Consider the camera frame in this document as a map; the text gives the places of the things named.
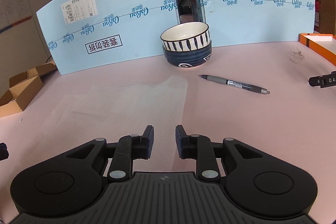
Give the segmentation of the open brown cardboard box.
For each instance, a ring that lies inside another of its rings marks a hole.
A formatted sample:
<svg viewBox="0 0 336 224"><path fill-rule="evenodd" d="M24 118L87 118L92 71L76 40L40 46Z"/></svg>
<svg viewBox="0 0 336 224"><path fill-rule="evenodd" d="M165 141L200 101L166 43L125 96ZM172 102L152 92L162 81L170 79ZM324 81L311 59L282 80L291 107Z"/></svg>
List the open brown cardboard box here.
<svg viewBox="0 0 336 224"><path fill-rule="evenodd" d="M56 70L52 60L11 77L10 88L1 96L1 118L23 112L43 87L42 77Z"/></svg>

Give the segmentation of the grey black pen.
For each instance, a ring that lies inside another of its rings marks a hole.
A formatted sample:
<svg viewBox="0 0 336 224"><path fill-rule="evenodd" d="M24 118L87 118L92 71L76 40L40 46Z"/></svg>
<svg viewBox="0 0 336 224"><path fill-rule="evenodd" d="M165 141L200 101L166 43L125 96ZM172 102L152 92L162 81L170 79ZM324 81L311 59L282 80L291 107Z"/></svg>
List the grey black pen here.
<svg viewBox="0 0 336 224"><path fill-rule="evenodd" d="M264 94L264 95L270 94L270 91L268 91L266 88L262 88L262 87L247 84L247 83L240 83L240 82L237 82L237 81L225 79L223 77L211 76L211 75L199 75L199 77L201 77L202 79L205 79L207 81L217 83L217 84L223 84L223 85L247 90L247 91L258 93L258 94Z"/></svg>

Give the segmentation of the striped blue ceramic bowl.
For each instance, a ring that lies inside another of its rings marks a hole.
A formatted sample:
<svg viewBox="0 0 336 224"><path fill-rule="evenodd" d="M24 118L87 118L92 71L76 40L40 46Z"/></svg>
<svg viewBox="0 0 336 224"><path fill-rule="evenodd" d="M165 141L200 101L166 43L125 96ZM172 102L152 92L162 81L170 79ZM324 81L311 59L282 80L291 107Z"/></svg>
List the striped blue ceramic bowl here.
<svg viewBox="0 0 336 224"><path fill-rule="evenodd" d="M187 22L161 33L162 47L167 62L179 68L198 67L212 54L209 25Z"/></svg>

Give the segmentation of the large light blue box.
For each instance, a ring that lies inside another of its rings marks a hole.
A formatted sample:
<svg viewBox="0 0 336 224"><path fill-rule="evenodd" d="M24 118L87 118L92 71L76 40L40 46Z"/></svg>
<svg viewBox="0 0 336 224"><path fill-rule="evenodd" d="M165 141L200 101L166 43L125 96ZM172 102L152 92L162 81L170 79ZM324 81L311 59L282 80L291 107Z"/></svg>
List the large light blue box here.
<svg viewBox="0 0 336 224"><path fill-rule="evenodd" d="M161 55L180 22L175 0L52 0L37 18L62 75Z"/></svg>

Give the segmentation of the orange flat box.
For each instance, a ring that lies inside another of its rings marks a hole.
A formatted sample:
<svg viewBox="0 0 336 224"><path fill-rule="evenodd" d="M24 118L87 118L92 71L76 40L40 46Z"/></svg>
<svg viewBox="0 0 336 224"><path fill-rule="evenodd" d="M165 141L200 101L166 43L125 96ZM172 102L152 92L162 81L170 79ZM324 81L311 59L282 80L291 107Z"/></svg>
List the orange flat box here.
<svg viewBox="0 0 336 224"><path fill-rule="evenodd" d="M336 65L336 39L332 34L300 34L299 42Z"/></svg>

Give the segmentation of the brown cardboard carton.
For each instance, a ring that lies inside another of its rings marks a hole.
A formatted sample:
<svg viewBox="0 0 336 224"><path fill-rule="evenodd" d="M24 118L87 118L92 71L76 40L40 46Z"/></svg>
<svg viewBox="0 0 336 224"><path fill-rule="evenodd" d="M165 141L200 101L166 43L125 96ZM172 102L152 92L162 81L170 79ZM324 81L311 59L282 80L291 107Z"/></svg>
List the brown cardboard carton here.
<svg viewBox="0 0 336 224"><path fill-rule="evenodd" d="M319 0L319 32L335 35L335 0Z"/></svg>

